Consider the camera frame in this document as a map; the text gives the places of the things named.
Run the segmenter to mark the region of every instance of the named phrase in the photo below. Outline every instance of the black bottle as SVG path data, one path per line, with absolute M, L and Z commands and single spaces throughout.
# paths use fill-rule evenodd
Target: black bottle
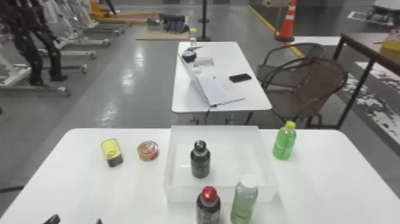
M 197 197 L 197 224 L 217 224 L 220 221 L 221 201 L 212 186 L 205 186 Z
M 210 174 L 210 157 L 211 154 L 205 142 L 202 140 L 196 141 L 195 148 L 190 153 L 190 166 L 193 176 L 205 178 Z

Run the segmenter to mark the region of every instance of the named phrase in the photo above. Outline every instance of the white table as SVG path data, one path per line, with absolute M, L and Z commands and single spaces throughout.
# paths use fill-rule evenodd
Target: white table
M 245 97 L 241 101 L 219 105 L 216 108 L 212 108 L 211 111 L 263 111 L 272 108 L 238 43 L 198 42 L 198 46 L 203 46 L 203 48 L 196 50 L 197 56 L 212 57 L 215 63 L 215 66 L 203 68 L 202 73 L 217 74 L 225 77 L 226 85 L 237 86 L 238 91 L 241 91 L 241 94 Z M 181 42 L 177 52 L 181 54 L 188 47 L 189 42 Z M 242 73 L 249 74 L 252 79 L 239 83 L 232 83 L 228 79 L 229 76 Z M 172 111 L 174 113 L 187 114 L 204 113 L 209 107 L 208 103 L 190 83 L 190 78 L 177 56 Z
M 271 151 L 276 130 L 261 130 Z M 100 142 L 115 137 L 124 163 L 109 168 Z M 169 129 L 74 129 L 65 134 L 0 219 L 0 224 L 43 223 L 57 213 L 61 224 L 195 223 L 193 204 L 169 204 L 163 176 Z M 151 162 L 139 160 L 144 140 L 160 146 Z M 335 130 L 299 130 L 288 161 L 272 157 L 279 193 L 257 203 L 252 223 L 400 223 L 400 201 L 349 139 Z M 230 223 L 232 205 L 223 203 Z

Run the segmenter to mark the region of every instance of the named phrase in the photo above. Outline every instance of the laptop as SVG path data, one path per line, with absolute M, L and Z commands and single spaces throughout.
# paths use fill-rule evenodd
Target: laptop
M 195 86 L 196 90 L 203 96 L 210 106 L 224 105 L 230 102 L 235 102 L 244 99 L 235 88 L 226 88 L 221 80 L 214 76 L 199 74 L 196 75 L 190 65 L 185 62 L 181 55 L 178 54 L 180 61 L 185 67 L 186 73 Z

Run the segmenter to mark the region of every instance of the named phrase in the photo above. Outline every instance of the red lid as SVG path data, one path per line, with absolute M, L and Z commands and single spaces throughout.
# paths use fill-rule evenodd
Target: red lid
M 217 190 L 213 186 L 205 186 L 201 192 L 201 197 L 206 202 L 214 202 L 217 199 Z

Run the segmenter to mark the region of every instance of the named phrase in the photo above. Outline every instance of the can lid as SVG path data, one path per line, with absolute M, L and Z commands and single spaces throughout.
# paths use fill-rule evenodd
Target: can lid
M 153 141 L 142 142 L 137 147 L 139 158 L 143 161 L 150 161 L 158 157 L 158 145 Z
M 207 149 L 207 145 L 203 140 L 198 140 L 195 142 L 195 151 L 198 153 L 203 153 Z
M 201 192 L 201 197 L 208 203 L 214 202 L 217 197 L 217 190 L 213 186 L 205 186 Z
M 252 174 L 245 174 L 240 179 L 240 182 L 246 188 L 256 188 L 258 187 L 258 181 L 255 175 Z

